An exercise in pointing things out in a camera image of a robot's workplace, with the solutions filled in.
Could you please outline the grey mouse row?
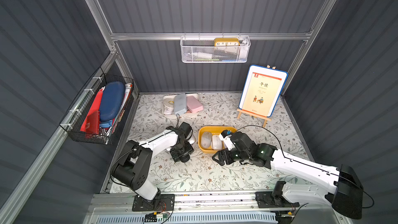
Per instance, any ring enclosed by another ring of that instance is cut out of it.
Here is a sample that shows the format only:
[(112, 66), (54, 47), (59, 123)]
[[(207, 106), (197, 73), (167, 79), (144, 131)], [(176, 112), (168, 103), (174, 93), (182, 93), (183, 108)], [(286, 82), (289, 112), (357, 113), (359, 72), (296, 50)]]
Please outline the grey mouse row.
[(210, 149), (212, 144), (212, 133), (211, 132), (203, 132), (201, 135), (201, 146), (204, 149)]

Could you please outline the white mouse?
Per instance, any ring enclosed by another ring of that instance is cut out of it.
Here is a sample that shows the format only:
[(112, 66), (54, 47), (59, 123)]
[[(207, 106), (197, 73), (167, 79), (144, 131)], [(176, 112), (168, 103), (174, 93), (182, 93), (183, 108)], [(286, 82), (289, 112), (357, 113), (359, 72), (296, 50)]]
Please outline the white mouse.
[(219, 135), (213, 135), (211, 139), (211, 148), (213, 150), (222, 150), (223, 149), (223, 142), (220, 139)]

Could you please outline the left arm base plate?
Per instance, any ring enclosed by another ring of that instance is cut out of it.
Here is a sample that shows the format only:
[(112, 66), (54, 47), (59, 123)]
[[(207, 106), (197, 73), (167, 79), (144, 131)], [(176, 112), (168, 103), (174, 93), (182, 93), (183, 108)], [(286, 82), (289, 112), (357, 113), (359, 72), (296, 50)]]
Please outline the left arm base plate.
[(174, 194), (156, 195), (153, 200), (146, 200), (141, 196), (135, 196), (132, 206), (133, 212), (160, 212), (172, 211), (175, 206)]

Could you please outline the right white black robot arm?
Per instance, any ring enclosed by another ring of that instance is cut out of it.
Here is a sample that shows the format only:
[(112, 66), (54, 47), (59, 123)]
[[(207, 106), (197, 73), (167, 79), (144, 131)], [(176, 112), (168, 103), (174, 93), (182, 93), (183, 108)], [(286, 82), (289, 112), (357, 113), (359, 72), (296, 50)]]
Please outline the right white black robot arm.
[(352, 167), (343, 164), (337, 168), (307, 161), (285, 153), (276, 146), (256, 144), (240, 131), (224, 130), (218, 137), (226, 146), (212, 157), (219, 165), (239, 162), (285, 172), (310, 183), (307, 186), (295, 186), (278, 181), (272, 193), (276, 205), (324, 204), (345, 217), (356, 220), (362, 218), (364, 189)]

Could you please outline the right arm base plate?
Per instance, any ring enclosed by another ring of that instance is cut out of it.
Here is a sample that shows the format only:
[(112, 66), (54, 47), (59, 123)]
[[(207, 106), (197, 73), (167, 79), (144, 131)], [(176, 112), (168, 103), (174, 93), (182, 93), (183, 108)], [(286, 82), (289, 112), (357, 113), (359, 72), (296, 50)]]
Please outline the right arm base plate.
[(255, 193), (255, 200), (258, 204), (258, 208), (282, 208), (290, 207), (297, 208), (300, 206), (298, 202), (290, 203), (285, 200), (282, 196), (272, 196), (271, 191), (258, 191)]

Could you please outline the black mouse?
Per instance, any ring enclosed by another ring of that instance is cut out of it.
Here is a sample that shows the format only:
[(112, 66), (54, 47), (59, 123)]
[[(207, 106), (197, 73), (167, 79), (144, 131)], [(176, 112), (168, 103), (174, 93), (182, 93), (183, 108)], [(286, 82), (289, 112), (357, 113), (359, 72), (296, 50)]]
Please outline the black mouse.
[(186, 163), (190, 160), (190, 155), (189, 154), (185, 154), (185, 155), (181, 155), (179, 157), (180, 162), (182, 163)]

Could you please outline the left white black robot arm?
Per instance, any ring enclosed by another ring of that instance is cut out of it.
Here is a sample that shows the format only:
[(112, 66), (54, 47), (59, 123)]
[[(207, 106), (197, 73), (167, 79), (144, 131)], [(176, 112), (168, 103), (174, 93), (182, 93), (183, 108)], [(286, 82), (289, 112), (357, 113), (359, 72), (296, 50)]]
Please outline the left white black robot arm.
[(167, 150), (174, 162), (186, 163), (195, 143), (192, 127), (183, 122), (168, 126), (162, 133), (142, 142), (128, 141), (110, 170), (110, 177), (129, 187), (147, 201), (153, 201), (160, 190), (148, 179), (152, 158)]

